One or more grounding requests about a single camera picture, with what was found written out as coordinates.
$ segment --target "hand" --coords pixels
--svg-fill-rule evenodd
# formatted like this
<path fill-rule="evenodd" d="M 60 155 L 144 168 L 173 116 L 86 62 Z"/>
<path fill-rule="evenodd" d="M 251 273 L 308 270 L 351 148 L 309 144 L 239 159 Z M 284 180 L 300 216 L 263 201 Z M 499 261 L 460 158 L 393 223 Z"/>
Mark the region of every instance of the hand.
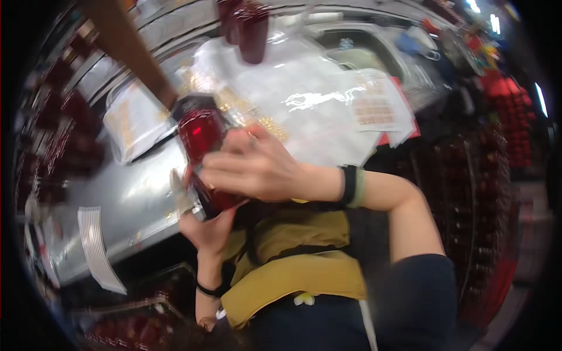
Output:
<path fill-rule="evenodd" d="M 231 130 L 219 152 L 203 158 L 201 180 L 264 201 L 302 198 L 312 166 L 297 162 L 261 126 Z"/>
<path fill-rule="evenodd" d="M 191 169 L 188 168 L 184 176 L 186 184 L 189 184 L 190 175 Z M 186 213 L 178 221 L 179 231 L 195 246 L 198 256 L 221 257 L 232 230 L 236 210 L 244 203 L 222 211 L 217 217 L 205 222 L 198 221 L 191 212 Z"/>

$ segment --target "green bracelet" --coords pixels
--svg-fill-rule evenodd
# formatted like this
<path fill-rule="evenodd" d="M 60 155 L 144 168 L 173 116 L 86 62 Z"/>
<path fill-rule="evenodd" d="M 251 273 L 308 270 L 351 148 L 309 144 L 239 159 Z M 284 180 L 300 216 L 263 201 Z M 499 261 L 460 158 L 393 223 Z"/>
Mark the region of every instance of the green bracelet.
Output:
<path fill-rule="evenodd" d="M 355 181 L 355 194 L 353 200 L 347 205 L 349 208 L 357 208 L 361 206 L 363 202 L 363 195 L 365 194 L 365 181 L 364 181 L 365 170 L 362 167 L 357 168 L 356 181 Z"/>

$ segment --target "black wristband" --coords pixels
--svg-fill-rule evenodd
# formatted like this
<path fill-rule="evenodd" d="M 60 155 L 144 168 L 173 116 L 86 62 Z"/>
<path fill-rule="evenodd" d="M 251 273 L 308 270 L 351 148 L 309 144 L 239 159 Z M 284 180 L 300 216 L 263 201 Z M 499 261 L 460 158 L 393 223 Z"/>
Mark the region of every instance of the black wristband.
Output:
<path fill-rule="evenodd" d="M 357 166 L 340 166 L 343 170 L 343 196 L 338 205 L 347 206 L 355 197 L 355 188 L 357 187 Z"/>
<path fill-rule="evenodd" d="M 199 289 L 200 292 L 204 293 L 207 296 L 211 296 L 211 297 L 215 297 L 215 298 L 221 298 L 223 297 L 223 295 L 230 290 L 230 286 L 228 284 L 224 284 L 222 283 L 218 288 L 216 288 L 215 290 L 209 290 L 207 288 L 204 288 L 201 284 L 199 284 L 199 282 L 197 282 L 197 288 Z"/>

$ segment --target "plumeria flower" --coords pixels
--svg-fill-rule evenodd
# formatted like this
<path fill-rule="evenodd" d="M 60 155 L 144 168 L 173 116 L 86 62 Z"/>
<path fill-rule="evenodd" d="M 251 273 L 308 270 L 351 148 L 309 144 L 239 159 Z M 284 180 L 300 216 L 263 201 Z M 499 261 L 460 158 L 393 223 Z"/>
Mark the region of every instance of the plumeria flower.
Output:
<path fill-rule="evenodd" d="M 304 302 L 305 304 L 312 306 L 314 304 L 314 296 L 318 295 L 319 294 L 302 293 L 294 298 L 294 304 L 296 306 L 300 306 Z"/>

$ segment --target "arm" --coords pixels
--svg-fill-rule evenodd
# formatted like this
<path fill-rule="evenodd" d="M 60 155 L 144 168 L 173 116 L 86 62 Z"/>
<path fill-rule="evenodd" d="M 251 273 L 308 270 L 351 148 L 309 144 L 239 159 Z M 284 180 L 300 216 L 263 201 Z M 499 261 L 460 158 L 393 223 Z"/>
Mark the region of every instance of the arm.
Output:
<path fill-rule="evenodd" d="M 298 163 L 261 128 L 229 132 L 221 152 L 208 154 L 203 165 L 201 179 L 206 184 L 264 201 L 336 202 L 343 194 L 340 169 Z M 415 185 L 378 172 L 366 172 L 364 181 L 361 205 L 389 213 L 392 262 L 426 253 L 445 254 L 427 202 Z"/>
<path fill-rule="evenodd" d="M 223 251 L 232 229 L 235 208 L 228 209 L 212 220 L 199 222 L 191 213 L 183 215 L 180 232 L 197 249 L 197 282 L 208 290 L 217 289 L 222 282 Z M 216 323 L 220 299 L 208 296 L 199 289 L 195 293 L 195 318 L 199 325 L 211 331 Z"/>
<path fill-rule="evenodd" d="M 220 271 L 223 265 L 221 256 L 197 254 L 197 282 L 206 289 L 215 290 L 222 283 Z M 211 331 L 215 326 L 216 311 L 220 299 L 208 296 L 197 289 L 195 292 L 195 319 L 198 324 Z"/>
<path fill-rule="evenodd" d="M 302 198 L 337 201 L 343 193 L 342 171 L 337 168 L 304 166 Z M 361 205 L 387 211 L 390 226 L 391 261 L 426 253 L 445 255 L 429 206 L 421 191 L 404 178 L 365 172 L 365 194 Z"/>

